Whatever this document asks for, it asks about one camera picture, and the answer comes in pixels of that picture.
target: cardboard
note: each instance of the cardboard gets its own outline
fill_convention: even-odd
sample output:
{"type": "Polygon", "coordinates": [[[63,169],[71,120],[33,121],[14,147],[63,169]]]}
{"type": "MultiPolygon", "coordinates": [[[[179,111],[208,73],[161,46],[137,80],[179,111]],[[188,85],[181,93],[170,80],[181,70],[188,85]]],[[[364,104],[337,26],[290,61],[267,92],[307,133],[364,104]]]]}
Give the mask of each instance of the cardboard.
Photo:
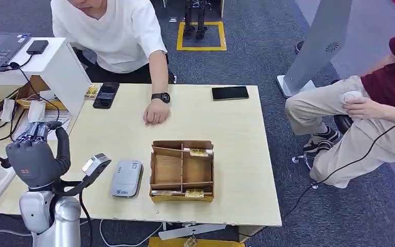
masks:
{"type": "Polygon", "coordinates": [[[213,201],[214,152],[210,141],[159,140],[153,142],[152,149],[152,201],[213,201]]]}
{"type": "MultiPolygon", "coordinates": [[[[16,102],[22,106],[24,109],[29,109],[29,107],[31,106],[31,103],[27,100],[22,100],[25,98],[30,97],[30,99],[34,99],[34,100],[38,100],[40,99],[39,96],[37,96],[33,90],[33,88],[35,89],[35,91],[37,93],[39,93],[40,91],[45,91],[45,90],[50,90],[50,88],[48,87],[48,85],[46,85],[46,83],[43,81],[43,79],[40,76],[31,76],[30,79],[31,85],[32,87],[29,85],[29,83],[26,83],[20,90],[19,93],[17,94],[16,97],[16,102]]],[[[64,104],[59,101],[59,100],[54,100],[51,101],[55,106],[58,107],[58,109],[66,111],[67,108],[64,106],[64,104]]],[[[53,106],[52,104],[50,104],[49,102],[45,102],[46,103],[46,110],[57,110],[57,108],[55,106],[53,106]]]]}

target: khaki pants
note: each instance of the khaki pants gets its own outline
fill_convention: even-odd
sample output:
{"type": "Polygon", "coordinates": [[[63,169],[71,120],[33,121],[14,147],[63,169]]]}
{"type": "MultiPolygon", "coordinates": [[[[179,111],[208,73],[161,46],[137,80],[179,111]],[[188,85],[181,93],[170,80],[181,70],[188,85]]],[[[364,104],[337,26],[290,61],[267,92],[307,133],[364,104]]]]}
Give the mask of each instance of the khaki pants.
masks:
{"type": "MultiPolygon", "coordinates": [[[[285,104],[285,111],[294,133],[304,135],[326,132],[322,117],[346,114],[340,102],[340,95],[353,90],[369,97],[360,77],[352,76],[333,85],[302,92],[289,98],[285,104]]],[[[385,120],[354,119],[352,127],[340,142],[315,158],[310,177],[316,181],[324,180],[336,169],[362,158],[373,140],[392,126],[394,123],[385,120]]],[[[395,128],[376,142],[365,159],[336,172],[325,183],[346,188],[352,178],[369,173],[384,162],[395,162],[395,128]]]]}

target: man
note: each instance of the man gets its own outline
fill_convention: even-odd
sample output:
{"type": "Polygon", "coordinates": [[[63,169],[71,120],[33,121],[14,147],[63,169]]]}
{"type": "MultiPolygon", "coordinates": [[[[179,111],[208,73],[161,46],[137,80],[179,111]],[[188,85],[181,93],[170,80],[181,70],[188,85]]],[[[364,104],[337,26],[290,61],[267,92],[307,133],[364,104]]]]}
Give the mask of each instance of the man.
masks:
{"type": "Polygon", "coordinates": [[[97,54],[96,64],[86,70],[93,82],[151,82],[144,121],[167,119],[167,50],[149,0],[52,0],[51,8],[54,36],[97,54]]]}
{"type": "MultiPolygon", "coordinates": [[[[304,146],[315,152],[310,177],[324,180],[334,170],[362,158],[373,141],[395,125],[395,37],[390,40],[391,55],[364,76],[352,76],[335,84],[297,94],[287,100],[285,109],[297,135],[312,134],[304,146]],[[363,97],[342,103],[340,96],[359,91],[363,97]],[[322,116],[346,114],[354,123],[341,140],[339,133],[325,126],[322,116]]],[[[357,176],[395,162],[395,128],[381,137],[365,159],[333,174],[326,184],[346,188],[357,176]]]]}

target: wristwatch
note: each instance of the wristwatch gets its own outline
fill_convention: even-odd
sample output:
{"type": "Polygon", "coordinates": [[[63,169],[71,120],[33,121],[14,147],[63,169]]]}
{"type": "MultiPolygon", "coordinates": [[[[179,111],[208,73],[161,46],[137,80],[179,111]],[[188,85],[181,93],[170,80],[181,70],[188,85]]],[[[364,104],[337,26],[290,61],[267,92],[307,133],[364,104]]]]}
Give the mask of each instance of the wristwatch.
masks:
{"type": "Polygon", "coordinates": [[[166,104],[170,103],[169,93],[152,94],[151,100],[152,99],[160,99],[166,104]]]}

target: white t-shirt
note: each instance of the white t-shirt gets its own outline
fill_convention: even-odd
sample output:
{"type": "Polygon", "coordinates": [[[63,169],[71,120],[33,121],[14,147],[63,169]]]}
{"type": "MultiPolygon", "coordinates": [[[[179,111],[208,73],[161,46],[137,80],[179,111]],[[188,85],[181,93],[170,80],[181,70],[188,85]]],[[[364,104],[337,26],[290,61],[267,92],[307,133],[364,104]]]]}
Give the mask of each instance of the white t-shirt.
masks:
{"type": "Polygon", "coordinates": [[[52,0],[54,36],[93,50],[98,64],[115,73],[139,69],[154,51],[167,52],[150,0],[107,1],[105,15],[97,20],[67,0],[52,0]]]}

